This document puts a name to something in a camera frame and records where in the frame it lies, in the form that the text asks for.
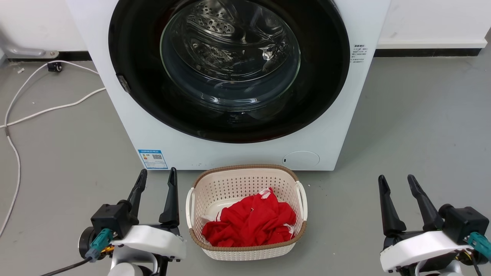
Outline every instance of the laundry basket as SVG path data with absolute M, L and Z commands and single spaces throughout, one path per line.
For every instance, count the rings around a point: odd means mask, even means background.
M 287 242 L 254 247 L 214 247 L 201 234 L 207 220 L 224 207 L 271 187 L 279 201 L 287 202 L 297 215 L 295 237 Z M 302 184 L 289 169 L 276 165 L 228 166 L 202 173 L 186 198 L 186 219 L 192 240 L 215 260 L 249 261 L 288 253 L 307 226 L 307 198 Z

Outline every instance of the white cable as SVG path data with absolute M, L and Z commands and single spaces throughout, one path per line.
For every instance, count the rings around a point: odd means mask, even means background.
M 13 125 L 13 124 L 16 124 L 16 123 L 19 123 L 19 122 L 22 122 L 24 120 L 27 120 L 29 118 L 32 118 L 32 117 L 35 117 L 39 114 L 42 114 L 42 113 L 45 113 L 45 112 L 48 112 L 48 111 L 51 111 L 51 110 L 55 110 L 55 109 L 59 109 L 59 108 L 63 108 L 63 107 L 68 107 L 68 106 L 74 106 L 78 103 L 81 103 L 82 101 L 84 101 L 85 99 L 87 99 L 88 97 L 92 96 L 93 94 L 99 92 L 99 91 L 102 91 L 104 90 L 105 88 L 101 88 L 99 90 L 96 90 L 92 93 L 90 93 L 89 95 L 85 96 L 83 99 L 81 99 L 80 101 L 76 102 L 76 103 L 73 103 L 73 104 L 69 104 L 69 105 L 65 105 L 65 106 L 61 106 L 61 107 L 55 107 L 55 108 L 52 108 L 52 109 L 48 109 L 48 110 L 44 110 L 44 111 L 41 111 L 41 112 L 38 112 L 36 114 L 33 114 L 31 116 L 28 116 L 26 118 L 23 118 L 23 119 L 20 119 L 18 121 L 15 121 L 15 122 L 12 122 L 10 124 L 7 124 L 7 120 L 8 120 L 8 115 L 10 113 L 10 110 L 12 109 L 12 106 L 14 105 L 14 102 L 17 98 L 17 96 L 19 96 L 19 93 L 22 91 L 22 88 L 24 88 L 24 86 L 26 86 L 27 82 L 32 78 L 32 76 L 34 76 L 39 70 L 43 69 L 46 67 L 46 65 L 48 65 L 49 63 L 54 63 L 54 62 L 62 62 L 62 63 L 67 63 L 67 64 L 71 64 L 73 66 L 76 66 L 76 67 L 79 67 L 79 68 L 82 68 L 82 69 L 85 69 L 85 70 L 88 70 L 92 73 L 95 73 L 95 74 L 99 74 L 97 73 L 96 71 L 92 70 L 92 69 L 89 69 L 89 68 L 86 68 L 86 67 L 83 67 L 83 66 L 80 66 L 80 65 L 77 65 L 77 64 L 74 64 L 74 63 L 71 63 L 71 62 L 68 62 L 68 61 L 64 61 L 64 60 L 53 60 L 53 61 L 50 61 L 50 62 L 47 62 L 45 64 L 43 64 L 42 66 L 40 66 L 39 68 L 37 68 L 36 71 L 34 71 L 34 73 L 32 73 L 29 78 L 27 78 L 26 82 L 24 82 L 24 84 L 21 86 L 21 88 L 19 88 L 19 91 L 17 91 L 17 93 L 15 94 L 14 98 L 12 99 L 12 102 L 10 102 L 10 105 L 8 106 L 7 108 L 7 112 L 5 113 L 5 120 L 4 120 L 4 125 L 1 126 L 1 127 L 6 127 L 6 126 L 10 126 L 10 125 Z M 12 199 L 12 203 L 10 204 L 10 208 L 8 209 L 8 212 L 7 212 L 7 216 L 5 217 L 5 221 L 3 222 L 3 225 L 0 229 L 0 238 L 3 234 L 3 232 L 5 231 L 5 227 L 7 226 L 7 223 L 8 223 L 8 220 L 10 219 L 10 215 L 12 214 L 12 210 L 14 209 L 14 205 L 15 205 L 15 201 L 17 200 L 17 196 L 19 195 L 19 188 L 21 186 L 21 159 L 19 157 L 19 153 L 17 152 L 17 149 L 15 148 L 14 146 L 14 143 L 12 142 L 12 140 L 10 139 L 10 134 L 8 132 L 8 130 L 6 129 L 5 130 L 5 133 L 7 134 L 7 139 L 8 139 L 8 142 L 10 143 L 10 146 L 12 147 L 12 149 L 14 150 L 15 152 L 15 157 L 17 158 L 17 186 L 15 188 L 15 193 L 14 193 L 14 197 Z
M 34 117 L 36 117 L 36 116 L 38 116 L 38 115 L 41 115 L 41 114 L 43 114 L 43 113 L 46 113 L 46 112 L 48 112 L 48 111 L 52 111 L 52 110 L 56 110 L 56 109 L 62 109 L 62 108 L 67 108 L 67 107 L 72 107 L 72 106 L 76 106 L 76 105 L 78 105 L 79 103 L 81 103 L 81 102 L 85 101 L 86 99 L 88 99 L 90 96 L 95 95 L 96 93 L 99 93 L 99 92 L 101 92 L 101 91 L 104 91 L 105 89 L 106 89 L 105 87 L 103 87 L 103 88 L 101 88 L 101 89 L 97 89 L 97 90 L 95 90 L 94 92 L 89 93 L 87 96 L 85 96 L 85 97 L 81 98 L 80 100 L 78 100 L 78 101 L 76 101 L 76 102 L 74 102 L 74 103 L 71 103 L 71 104 L 67 104 L 67 105 L 64 105 L 64 106 L 54 107 L 54 108 L 50 108 L 50 109 L 46 109 L 46 110 L 40 111 L 40 112 L 35 113 L 35 114 L 33 114 L 33 115 L 30 115 L 30 116 L 24 117 L 24 118 L 22 118 L 22 119 L 20 119 L 20 120 L 17 120 L 17 121 L 14 121 L 14 122 L 8 123 L 8 124 L 7 124 L 7 126 L 11 126 L 11 125 L 18 124 L 18 123 L 23 122 L 23 121 L 25 121 L 25 120 L 28 120 L 28 119 L 34 118 Z
M 426 264 L 426 260 L 419 262 L 414 269 L 414 276 L 419 276 L 419 270 Z

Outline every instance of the washing machine door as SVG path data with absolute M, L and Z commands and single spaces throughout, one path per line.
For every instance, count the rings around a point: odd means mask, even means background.
M 248 143 L 322 115 L 350 47 L 329 0 L 120 0 L 109 52 L 123 88 L 168 126 Z

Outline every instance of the white washing machine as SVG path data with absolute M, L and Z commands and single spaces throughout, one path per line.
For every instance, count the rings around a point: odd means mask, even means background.
M 67 3 L 147 169 L 333 170 L 390 0 Z

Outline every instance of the blue label sticker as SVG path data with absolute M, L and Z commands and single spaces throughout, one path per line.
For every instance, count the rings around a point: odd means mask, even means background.
M 147 169 L 169 169 L 167 163 L 165 162 L 162 151 L 152 150 L 152 149 L 139 149 L 140 154 L 145 168 Z

